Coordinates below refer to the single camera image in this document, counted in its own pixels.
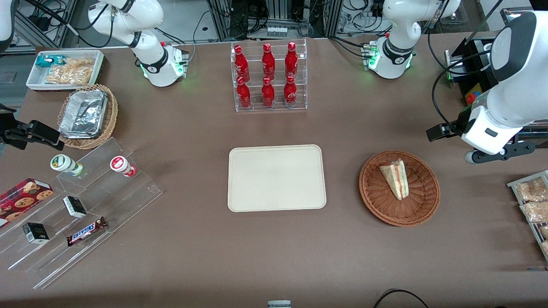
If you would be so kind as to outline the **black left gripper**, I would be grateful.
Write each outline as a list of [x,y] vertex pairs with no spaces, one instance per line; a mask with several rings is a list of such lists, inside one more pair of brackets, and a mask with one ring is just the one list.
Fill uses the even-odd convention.
[[462,125],[458,122],[437,124],[426,130],[426,135],[429,142],[434,142],[443,138],[453,138],[456,136],[461,137],[462,133]]

